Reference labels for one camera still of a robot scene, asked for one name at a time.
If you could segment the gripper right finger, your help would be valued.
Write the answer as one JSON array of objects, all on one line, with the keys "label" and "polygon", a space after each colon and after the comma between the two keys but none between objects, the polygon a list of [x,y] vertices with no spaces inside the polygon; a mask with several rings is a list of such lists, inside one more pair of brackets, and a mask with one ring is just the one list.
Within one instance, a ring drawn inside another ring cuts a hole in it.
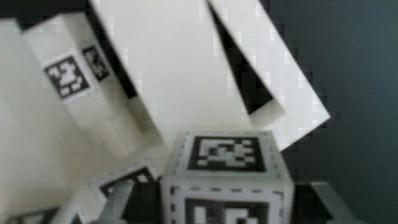
[{"label": "gripper right finger", "polygon": [[369,224],[328,182],[299,182],[296,187],[292,224]]}]

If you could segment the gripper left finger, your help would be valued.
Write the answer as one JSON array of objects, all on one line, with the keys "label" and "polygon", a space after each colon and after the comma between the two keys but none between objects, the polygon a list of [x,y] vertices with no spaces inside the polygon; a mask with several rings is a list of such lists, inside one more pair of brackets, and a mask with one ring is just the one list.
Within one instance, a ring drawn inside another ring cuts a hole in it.
[{"label": "gripper left finger", "polygon": [[97,224],[162,224],[157,182],[116,184]]}]

